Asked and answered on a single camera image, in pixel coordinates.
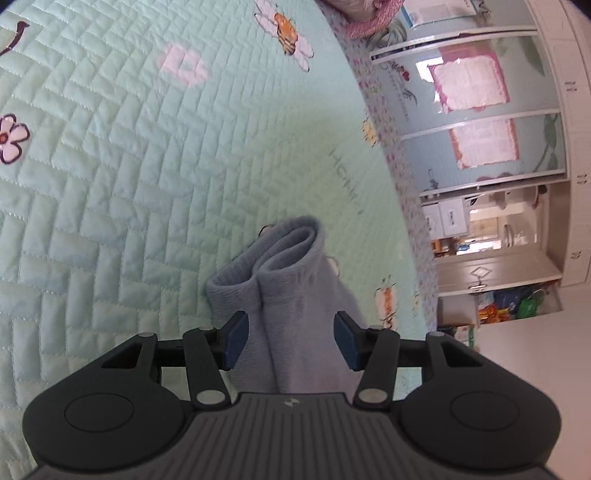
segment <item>quilted bedspread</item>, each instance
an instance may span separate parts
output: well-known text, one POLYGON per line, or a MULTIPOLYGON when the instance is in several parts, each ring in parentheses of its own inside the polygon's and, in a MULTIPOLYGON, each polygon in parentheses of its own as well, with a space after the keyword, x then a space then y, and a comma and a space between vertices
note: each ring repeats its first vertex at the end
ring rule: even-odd
POLYGON ((286 217, 323 222, 369 322, 425 334, 409 187, 366 108, 311 0, 0 14, 0 479, 34 466, 20 424, 38 393, 138 332, 207 326, 207 279, 286 217))

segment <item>pink towel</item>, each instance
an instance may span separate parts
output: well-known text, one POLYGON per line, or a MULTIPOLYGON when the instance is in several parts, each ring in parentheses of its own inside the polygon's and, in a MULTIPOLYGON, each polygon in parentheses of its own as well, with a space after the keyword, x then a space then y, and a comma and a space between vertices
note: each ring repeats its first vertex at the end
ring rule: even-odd
POLYGON ((366 22, 352 22, 347 25, 346 32, 349 38, 369 37, 379 30, 386 28, 394 19, 404 0, 374 0, 374 6, 378 9, 375 17, 366 22))

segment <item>green bag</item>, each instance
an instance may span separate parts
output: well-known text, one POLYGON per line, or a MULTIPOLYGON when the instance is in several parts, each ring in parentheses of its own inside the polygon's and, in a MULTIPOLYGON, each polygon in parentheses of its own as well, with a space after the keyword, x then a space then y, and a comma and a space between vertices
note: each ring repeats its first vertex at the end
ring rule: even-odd
POLYGON ((517 318, 528 319, 535 317, 538 313, 538 301, 536 299, 523 299, 519 304, 517 318))

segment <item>white box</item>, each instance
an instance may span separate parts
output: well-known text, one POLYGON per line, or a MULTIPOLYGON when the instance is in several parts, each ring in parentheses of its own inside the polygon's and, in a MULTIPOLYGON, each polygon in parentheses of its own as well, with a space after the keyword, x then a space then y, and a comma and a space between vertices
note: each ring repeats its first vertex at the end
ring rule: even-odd
POLYGON ((468 233, 468 214, 463 199, 439 202, 441 224, 446 237, 468 233))
POLYGON ((437 304, 440 326, 478 325, 478 305, 473 295, 440 297, 437 304))
POLYGON ((423 213, 427 218, 427 226, 431 234, 431 240, 439 240, 445 238, 443 233, 443 225, 441 224, 441 214, 437 205, 427 205, 423 207, 423 213))

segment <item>screw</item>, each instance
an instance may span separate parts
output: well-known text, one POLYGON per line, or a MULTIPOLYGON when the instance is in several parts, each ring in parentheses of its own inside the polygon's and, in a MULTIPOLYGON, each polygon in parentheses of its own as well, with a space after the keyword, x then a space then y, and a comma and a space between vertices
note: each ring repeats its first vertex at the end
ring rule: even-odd
POLYGON ((379 388, 366 388, 359 392, 359 399, 365 403, 382 403, 388 399, 388 394, 379 388))
POLYGON ((219 390, 203 390, 197 394, 197 401, 203 405, 218 405, 226 400, 226 395, 219 390))

